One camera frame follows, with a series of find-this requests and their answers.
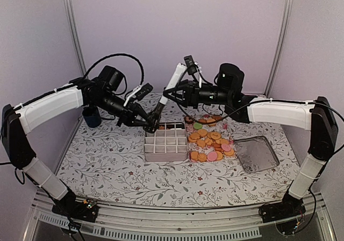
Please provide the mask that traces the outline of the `dark blue cup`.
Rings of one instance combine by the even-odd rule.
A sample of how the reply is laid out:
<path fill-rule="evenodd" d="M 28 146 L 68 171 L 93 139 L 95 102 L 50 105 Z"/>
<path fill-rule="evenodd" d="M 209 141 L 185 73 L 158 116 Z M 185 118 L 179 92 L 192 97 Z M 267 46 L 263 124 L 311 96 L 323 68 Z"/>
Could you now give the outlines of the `dark blue cup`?
<path fill-rule="evenodd" d="M 96 128 L 101 125 L 102 119 L 97 107 L 84 107 L 82 116 L 90 128 Z"/>

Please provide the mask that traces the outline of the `floral tablecloth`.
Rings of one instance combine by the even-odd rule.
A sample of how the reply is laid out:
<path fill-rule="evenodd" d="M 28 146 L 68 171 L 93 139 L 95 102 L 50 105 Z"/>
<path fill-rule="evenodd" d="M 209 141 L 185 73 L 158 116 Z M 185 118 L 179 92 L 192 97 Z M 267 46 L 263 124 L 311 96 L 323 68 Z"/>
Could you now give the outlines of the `floral tablecloth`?
<path fill-rule="evenodd" d="M 75 194 L 167 207 L 222 207 L 280 200 L 299 171 L 282 130 L 226 119 L 200 130 L 168 103 L 154 134 L 140 127 L 79 127 L 58 177 Z"/>

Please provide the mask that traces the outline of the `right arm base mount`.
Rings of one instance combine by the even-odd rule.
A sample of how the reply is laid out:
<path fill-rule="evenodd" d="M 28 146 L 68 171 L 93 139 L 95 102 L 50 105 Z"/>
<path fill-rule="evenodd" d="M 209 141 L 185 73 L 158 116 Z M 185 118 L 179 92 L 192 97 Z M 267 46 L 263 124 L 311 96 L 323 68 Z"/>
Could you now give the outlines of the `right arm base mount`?
<path fill-rule="evenodd" d="M 265 203 L 259 207 L 263 223 L 279 221 L 289 217 L 300 216 L 306 212 L 303 200 L 286 198 L 277 203 Z"/>

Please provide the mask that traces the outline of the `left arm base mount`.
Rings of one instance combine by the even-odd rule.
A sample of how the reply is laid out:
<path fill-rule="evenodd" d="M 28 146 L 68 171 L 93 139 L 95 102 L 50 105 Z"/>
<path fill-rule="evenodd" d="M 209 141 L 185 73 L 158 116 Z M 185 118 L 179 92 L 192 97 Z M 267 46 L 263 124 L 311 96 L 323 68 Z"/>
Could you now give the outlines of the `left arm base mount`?
<path fill-rule="evenodd" d="M 52 212 L 72 219 L 94 223 L 98 216 L 99 207 L 92 199 L 77 201 L 75 198 L 55 200 Z"/>

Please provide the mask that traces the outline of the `brown flower cookie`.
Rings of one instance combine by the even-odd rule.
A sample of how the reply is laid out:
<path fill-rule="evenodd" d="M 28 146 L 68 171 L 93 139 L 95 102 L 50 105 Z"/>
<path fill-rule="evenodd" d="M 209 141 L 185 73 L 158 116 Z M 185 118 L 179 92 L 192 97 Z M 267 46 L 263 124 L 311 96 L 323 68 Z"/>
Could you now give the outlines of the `brown flower cookie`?
<path fill-rule="evenodd" d="M 174 129 L 174 128 L 175 128 L 174 125 L 167 125 L 167 126 L 166 126 L 166 129 L 167 129 L 167 130 L 171 130 L 171 129 Z"/>

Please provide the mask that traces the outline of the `right aluminium frame post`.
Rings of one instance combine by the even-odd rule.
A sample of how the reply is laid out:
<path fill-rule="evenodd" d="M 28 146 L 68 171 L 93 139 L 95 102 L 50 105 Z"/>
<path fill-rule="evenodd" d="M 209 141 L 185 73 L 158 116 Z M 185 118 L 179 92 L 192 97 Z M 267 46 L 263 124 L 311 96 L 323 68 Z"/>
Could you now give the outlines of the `right aluminium frame post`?
<path fill-rule="evenodd" d="M 282 53 L 283 53 L 284 42 L 285 42 L 285 38 L 287 35 L 287 31 L 288 31 L 290 16 L 291 16 L 291 12 L 292 12 L 292 6 L 293 6 L 293 0 L 285 0 L 284 1 L 282 22 L 281 22 L 281 27 L 279 30 L 279 35 L 278 35 L 278 39 L 277 39 L 277 45 L 276 45 L 275 54 L 273 57 L 273 62 L 271 65 L 271 70 L 270 70 L 269 77 L 268 77 L 268 82 L 267 82 L 267 85 L 266 85 L 265 91 L 264 91 L 265 96 L 271 95 L 274 81 L 275 81 L 276 76 L 277 76 L 278 67 L 279 67 L 280 60 L 281 60 Z"/>

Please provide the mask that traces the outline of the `metal serving tongs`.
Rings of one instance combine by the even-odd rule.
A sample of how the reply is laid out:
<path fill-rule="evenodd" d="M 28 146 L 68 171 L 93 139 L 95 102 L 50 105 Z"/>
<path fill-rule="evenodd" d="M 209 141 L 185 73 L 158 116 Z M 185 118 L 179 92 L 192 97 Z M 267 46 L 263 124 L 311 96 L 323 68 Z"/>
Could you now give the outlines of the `metal serving tongs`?
<path fill-rule="evenodd" d="M 159 128 L 159 123 L 161 119 L 161 115 L 163 109 L 165 108 L 168 100 L 170 97 L 166 97 L 167 95 L 171 94 L 171 92 L 175 89 L 177 84 L 179 83 L 182 75 L 185 73 L 187 67 L 181 63 L 178 63 L 176 69 L 165 87 L 161 98 L 159 99 L 156 107 L 148 114 L 148 119 L 151 121 L 149 126 L 145 126 L 144 130 L 148 133 L 155 133 L 155 131 Z"/>

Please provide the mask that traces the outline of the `chocolate donut cookie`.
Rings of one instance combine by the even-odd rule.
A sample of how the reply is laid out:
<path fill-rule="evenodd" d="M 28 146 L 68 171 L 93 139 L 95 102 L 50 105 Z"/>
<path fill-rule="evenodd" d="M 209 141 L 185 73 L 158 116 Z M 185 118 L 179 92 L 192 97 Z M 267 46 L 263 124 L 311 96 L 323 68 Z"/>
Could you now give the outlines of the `chocolate donut cookie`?
<path fill-rule="evenodd" d="M 185 117 L 185 122 L 187 124 L 193 124 L 194 123 L 194 121 L 190 117 Z"/>

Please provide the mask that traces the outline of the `green round cookie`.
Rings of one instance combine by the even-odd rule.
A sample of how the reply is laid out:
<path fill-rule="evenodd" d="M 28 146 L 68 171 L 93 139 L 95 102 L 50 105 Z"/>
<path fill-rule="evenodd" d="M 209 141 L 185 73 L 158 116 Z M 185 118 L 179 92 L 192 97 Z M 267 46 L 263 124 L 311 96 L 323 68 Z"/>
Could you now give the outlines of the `green round cookie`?
<path fill-rule="evenodd" d="M 202 124 L 200 124 L 200 123 L 194 123 L 193 126 L 194 126 L 194 129 L 196 129 L 196 130 L 199 130 L 202 128 Z"/>

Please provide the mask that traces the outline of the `pink round cookie right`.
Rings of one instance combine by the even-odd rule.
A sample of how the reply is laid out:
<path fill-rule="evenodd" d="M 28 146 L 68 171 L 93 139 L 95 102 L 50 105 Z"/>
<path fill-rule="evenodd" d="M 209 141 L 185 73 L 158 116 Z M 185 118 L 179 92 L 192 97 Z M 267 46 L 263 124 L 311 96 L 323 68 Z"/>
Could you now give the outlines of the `pink round cookie right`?
<path fill-rule="evenodd" d="M 225 151 L 225 152 L 229 152 L 232 148 L 229 144 L 221 144 L 221 148 Z"/>

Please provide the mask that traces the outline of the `metal tin with white dividers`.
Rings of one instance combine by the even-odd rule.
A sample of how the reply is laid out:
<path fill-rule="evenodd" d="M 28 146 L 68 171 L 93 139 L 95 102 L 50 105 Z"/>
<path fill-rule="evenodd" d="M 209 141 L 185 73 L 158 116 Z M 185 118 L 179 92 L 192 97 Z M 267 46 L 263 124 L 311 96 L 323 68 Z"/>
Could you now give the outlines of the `metal tin with white dividers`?
<path fill-rule="evenodd" d="M 188 156 L 187 132 L 185 124 L 161 123 L 164 130 L 156 130 L 155 133 L 145 133 L 144 155 L 147 162 L 179 162 L 185 161 Z M 167 125 L 175 128 L 167 130 Z"/>

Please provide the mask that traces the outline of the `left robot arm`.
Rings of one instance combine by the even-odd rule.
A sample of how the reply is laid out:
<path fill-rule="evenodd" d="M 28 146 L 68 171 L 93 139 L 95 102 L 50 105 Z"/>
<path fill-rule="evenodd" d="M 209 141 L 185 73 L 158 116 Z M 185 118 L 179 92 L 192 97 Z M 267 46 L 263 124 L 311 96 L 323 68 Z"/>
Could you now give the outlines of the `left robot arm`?
<path fill-rule="evenodd" d="M 95 106 L 115 116 L 118 126 L 150 126 L 152 121 L 140 104 L 115 94 L 124 78 L 119 70 L 105 66 L 92 80 L 76 78 L 30 104 L 15 107 L 8 104 L 3 108 L 1 141 L 10 164 L 58 200 L 60 209 L 68 216 L 80 212 L 79 203 L 72 198 L 73 192 L 37 157 L 27 136 L 44 127 L 50 136 L 56 136 L 53 127 L 57 120 L 86 106 Z"/>

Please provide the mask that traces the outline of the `silver tin lid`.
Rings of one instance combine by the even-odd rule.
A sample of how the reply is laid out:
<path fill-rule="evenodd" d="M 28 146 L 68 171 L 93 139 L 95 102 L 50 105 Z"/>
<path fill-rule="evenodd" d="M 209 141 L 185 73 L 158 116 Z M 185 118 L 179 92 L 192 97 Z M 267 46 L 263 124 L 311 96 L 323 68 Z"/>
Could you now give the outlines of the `silver tin lid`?
<path fill-rule="evenodd" d="M 248 174 L 273 169 L 280 164 L 265 136 L 235 140 L 234 147 L 243 170 Z"/>

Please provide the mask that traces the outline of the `aluminium frame post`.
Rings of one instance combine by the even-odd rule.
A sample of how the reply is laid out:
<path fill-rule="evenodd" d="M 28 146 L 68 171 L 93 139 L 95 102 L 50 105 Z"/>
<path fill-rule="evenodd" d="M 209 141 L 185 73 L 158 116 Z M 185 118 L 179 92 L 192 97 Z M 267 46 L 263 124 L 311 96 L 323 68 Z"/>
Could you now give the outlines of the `aluminium frame post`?
<path fill-rule="evenodd" d="M 73 2 L 72 0 L 63 0 L 63 2 L 65 6 L 67 21 L 68 21 L 68 25 L 70 29 L 71 39 L 73 42 L 73 47 L 75 50 L 77 62 L 78 62 L 81 74 L 85 75 L 87 69 L 85 67 L 82 48 L 81 48 L 80 40 L 78 37 L 76 19 L 75 19 L 74 9 L 73 9 Z"/>
<path fill-rule="evenodd" d="M 277 39 L 277 45 L 276 45 L 275 54 L 273 57 L 273 62 L 271 65 L 271 70 L 270 70 L 269 77 L 268 77 L 268 82 L 267 82 L 267 85 L 266 85 L 265 91 L 264 91 L 265 96 L 271 95 L 274 81 L 275 81 L 276 76 L 277 76 L 278 67 L 279 67 L 280 60 L 281 60 L 282 53 L 283 53 L 284 42 L 285 42 L 285 38 L 287 35 L 287 31 L 288 31 L 290 16 L 291 16 L 291 12 L 292 12 L 292 6 L 293 6 L 293 0 L 285 0 L 284 1 L 282 22 L 281 22 L 281 27 L 279 30 L 279 35 L 278 35 L 278 39 Z"/>

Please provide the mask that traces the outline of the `left aluminium frame post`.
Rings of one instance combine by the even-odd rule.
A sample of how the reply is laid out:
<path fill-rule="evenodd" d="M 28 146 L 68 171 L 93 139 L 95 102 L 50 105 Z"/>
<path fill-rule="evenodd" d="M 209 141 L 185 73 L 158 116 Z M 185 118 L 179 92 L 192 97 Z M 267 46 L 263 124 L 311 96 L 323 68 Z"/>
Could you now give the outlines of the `left aluminium frame post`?
<path fill-rule="evenodd" d="M 77 62 L 78 62 L 81 74 L 85 75 L 87 69 L 85 67 L 82 48 L 81 48 L 80 40 L 78 37 L 76 19 L 75 19 L 74 9 L 73 9 L 73 2 L 72 0 L 63 0 L 63 2 L 65 6 L 67 21 L 68 21 L 68 25 L 70 29 L 71 39 L 73 42 L 73 47 L 75 50 Z"/>

